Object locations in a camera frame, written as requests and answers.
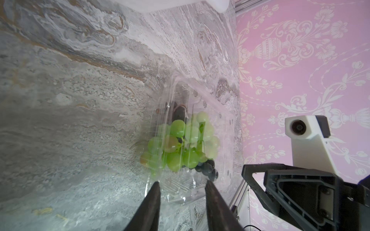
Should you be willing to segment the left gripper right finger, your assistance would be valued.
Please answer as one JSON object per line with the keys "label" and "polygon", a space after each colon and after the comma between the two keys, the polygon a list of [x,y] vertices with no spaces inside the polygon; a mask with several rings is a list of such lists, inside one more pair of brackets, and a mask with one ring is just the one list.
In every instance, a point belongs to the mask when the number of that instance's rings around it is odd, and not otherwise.
{"label": "left gripper right finger", "polygon": [[236,217],[210,180],[206,183],[205,193],[209,231],[243,231]]}

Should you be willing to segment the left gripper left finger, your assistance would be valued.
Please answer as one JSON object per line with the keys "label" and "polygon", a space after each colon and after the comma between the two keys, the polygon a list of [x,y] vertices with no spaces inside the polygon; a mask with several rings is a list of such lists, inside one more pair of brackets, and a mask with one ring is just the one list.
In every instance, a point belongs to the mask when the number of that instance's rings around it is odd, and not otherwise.
{"label": "left gripper left finger", "polygon": [[157,231],[160,206],[160,183],[155,182],[124,231]]}

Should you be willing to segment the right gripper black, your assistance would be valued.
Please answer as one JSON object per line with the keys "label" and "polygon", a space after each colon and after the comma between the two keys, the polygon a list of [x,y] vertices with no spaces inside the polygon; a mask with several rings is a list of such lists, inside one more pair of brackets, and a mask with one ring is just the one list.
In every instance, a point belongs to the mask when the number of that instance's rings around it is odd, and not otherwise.
{"label": "right gripper black", "polygon": [[[265,172],[267,192],[253,177]],[[370,229],[370,190],[364,185],[278,163],[247,164],[241,175],[264,209],[302,231]]]}

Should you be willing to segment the black grape bunch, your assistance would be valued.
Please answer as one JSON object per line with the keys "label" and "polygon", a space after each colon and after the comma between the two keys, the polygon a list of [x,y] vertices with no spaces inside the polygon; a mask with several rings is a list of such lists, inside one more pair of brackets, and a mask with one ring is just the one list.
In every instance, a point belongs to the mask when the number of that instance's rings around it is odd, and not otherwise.
{"label": "black grape bunch", "polygon": [[199,164],[195,167],[195,171],[202,173],[212,182],[216,181],[219,176],[219,173],[215,168],[215,161],[212,159],[209,159],[204,163],[199,162]]}

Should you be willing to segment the green grape bunch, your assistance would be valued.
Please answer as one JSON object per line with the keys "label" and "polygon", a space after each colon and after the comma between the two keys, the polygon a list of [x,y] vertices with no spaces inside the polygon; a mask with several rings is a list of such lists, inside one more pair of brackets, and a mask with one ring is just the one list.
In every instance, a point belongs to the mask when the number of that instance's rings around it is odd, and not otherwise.
{"label": "green grape bunch", "polygon": [[182,168],[194,169],[209,159],[216,160],[221,147],[214,134],[210,116],[204,111],[187,116],[184,108],[177,108],[170,124],[157,126],[139,161],[151,170],[153,176],[159,169],[178,172]]}

